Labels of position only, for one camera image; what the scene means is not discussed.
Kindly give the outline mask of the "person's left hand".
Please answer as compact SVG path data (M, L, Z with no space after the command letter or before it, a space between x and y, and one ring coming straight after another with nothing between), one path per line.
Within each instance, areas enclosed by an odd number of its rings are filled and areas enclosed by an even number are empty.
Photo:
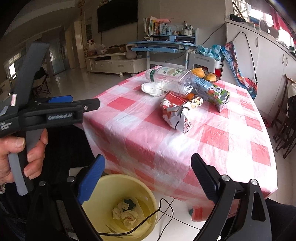
M1 185L15 181L11 170L12 165L9 162L9 158L13 155L22 157L23 154L27 154L26 165L23 168L24 176L30 180L39 177L43 168L47 144L48 132L46 129L43 130L40 139L30 151L27 151L26 141L23 137L7 136L1 138Z

